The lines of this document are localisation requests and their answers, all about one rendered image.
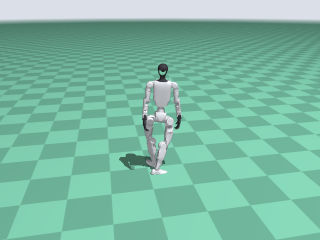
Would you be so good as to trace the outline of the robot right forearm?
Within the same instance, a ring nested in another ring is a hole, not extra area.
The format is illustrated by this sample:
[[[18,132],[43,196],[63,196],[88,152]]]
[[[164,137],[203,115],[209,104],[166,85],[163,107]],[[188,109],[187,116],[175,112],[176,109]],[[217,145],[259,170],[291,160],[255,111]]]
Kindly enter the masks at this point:
[[[178,102],[179,103],[175,104],[176,116],[178,117],[178,115],[181,115],[181,117],[182,117],[181,104],[180,104],[180,99],[179,98],[178,98]]]

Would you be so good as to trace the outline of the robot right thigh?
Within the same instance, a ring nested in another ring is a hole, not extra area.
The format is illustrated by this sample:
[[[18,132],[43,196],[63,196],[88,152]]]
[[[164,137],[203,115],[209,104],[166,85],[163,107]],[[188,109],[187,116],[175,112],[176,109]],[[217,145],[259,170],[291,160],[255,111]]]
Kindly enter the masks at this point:
[[[160,148],[160,145],[162,143],[166,144],[166,147],[168,147],[169,143],[172,140],[173,137],[173,124],[174,124],[174,120],[172,117],[170,116],[166,116],[166,122],[165,122],[165,131],[164,131],[164,141],[161,141],[158,143],[158,147]]]

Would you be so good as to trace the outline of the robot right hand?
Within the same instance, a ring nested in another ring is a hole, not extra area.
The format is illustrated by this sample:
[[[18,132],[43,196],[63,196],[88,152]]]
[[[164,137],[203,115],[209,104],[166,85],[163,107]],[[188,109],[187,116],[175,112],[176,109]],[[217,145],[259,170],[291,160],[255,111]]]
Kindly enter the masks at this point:
[[[174,127],[176,130],[177,130],[177,129],[179,129],[179,127],[180,127],[180,123],[181,123],[181,115],[179,114],[179,115],[178,115],[178,117],[177,117],[177,123],[176,123],[176,124],[177,124],[177,126],[176,126],[176,127]]]

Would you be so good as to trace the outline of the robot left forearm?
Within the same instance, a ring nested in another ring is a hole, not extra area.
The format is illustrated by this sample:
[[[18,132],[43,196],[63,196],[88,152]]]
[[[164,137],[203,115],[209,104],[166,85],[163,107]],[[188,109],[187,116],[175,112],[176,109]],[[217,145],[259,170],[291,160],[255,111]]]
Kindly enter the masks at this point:
[[[148,117],[147,116],[147,113],[148,113],[148,107],[149,107],[149,105],[148,104],[146,104],[146,99],[145,99],[145,97],[143,98],[143,109],[142,109],[142,118],[144,118],[144,115],[146,115],[146,118]]]

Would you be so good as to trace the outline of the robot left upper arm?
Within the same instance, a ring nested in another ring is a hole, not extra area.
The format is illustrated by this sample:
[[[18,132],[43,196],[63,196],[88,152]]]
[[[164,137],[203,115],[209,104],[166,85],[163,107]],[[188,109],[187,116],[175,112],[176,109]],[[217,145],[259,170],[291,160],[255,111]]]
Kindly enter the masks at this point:
[[[146,83],[146,88],[145,88],[145,103],[148,104],[150,103],[150,95],[151,95],[151,88],[153,87],[154,81],[148,81]]]

